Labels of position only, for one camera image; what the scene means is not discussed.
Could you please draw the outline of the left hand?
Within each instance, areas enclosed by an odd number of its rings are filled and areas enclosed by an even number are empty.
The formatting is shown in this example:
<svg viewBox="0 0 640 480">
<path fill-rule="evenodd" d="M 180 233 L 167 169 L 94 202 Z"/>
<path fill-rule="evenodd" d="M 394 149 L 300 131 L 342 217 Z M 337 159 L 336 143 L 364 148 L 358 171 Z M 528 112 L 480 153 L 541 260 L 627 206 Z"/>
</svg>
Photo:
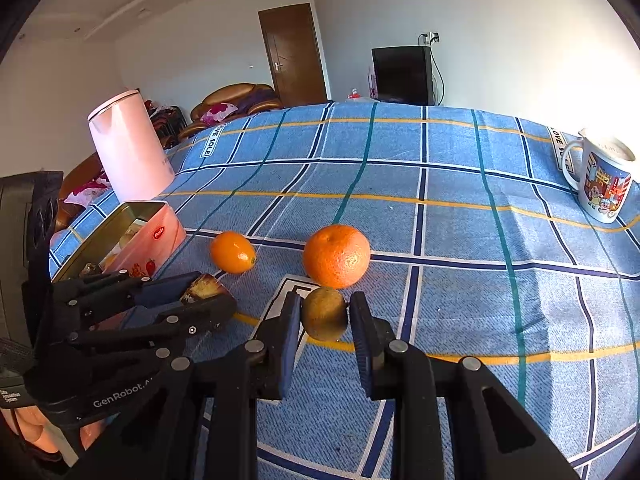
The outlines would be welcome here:
<svg viewBox="0 0 640 480">
<path fill-rule="evenodd" d="M 1 414 L 14 434 L 19 434 L 41 451 L 50 454 L 60 452 L 64 460 L 71 461 L 76 458 L 61 431 L 49 422 L 39 408 L 35 406 L 16 410 L 2 408 Z"/>
</svg>

